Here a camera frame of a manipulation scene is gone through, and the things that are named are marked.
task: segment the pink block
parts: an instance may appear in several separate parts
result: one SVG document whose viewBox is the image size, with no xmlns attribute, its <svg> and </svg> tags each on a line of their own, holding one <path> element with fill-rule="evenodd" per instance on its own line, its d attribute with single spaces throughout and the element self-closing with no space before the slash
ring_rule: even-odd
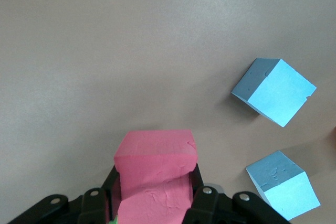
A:
<svg viewBox="0 0 336 224">
<path fill-rule="evenodd" d="M 114 163 L 121 183 L 119 224 L 181 224 L 192 202 L 189 172 L 197 163 L 190 130 L 129 132 Z"/>
</svg>

